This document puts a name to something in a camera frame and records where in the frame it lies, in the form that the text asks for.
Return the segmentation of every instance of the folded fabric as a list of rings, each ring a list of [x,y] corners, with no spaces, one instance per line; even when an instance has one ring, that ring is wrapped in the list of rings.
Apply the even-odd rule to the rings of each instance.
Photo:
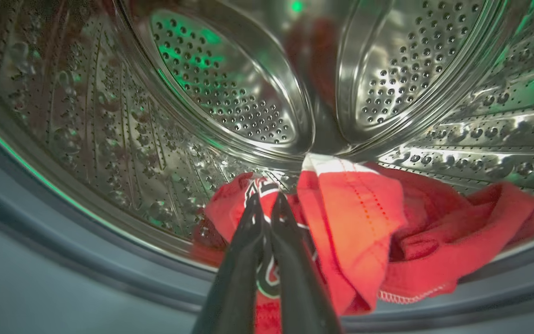
[[[212,197],[208,224],[231,240],[254,192],[270,213],[276,185],[246,173]],[[408,304],[450,293],[508,243],[534,235],[534,197],[507,182],[464,197],[438,180],[319,154],[306,156],[288,201],[298,225],[310,229],[306,239],[339,315],[371,312],[377,299]],[[256,331],[280,333],[273,259],[261,270]]]

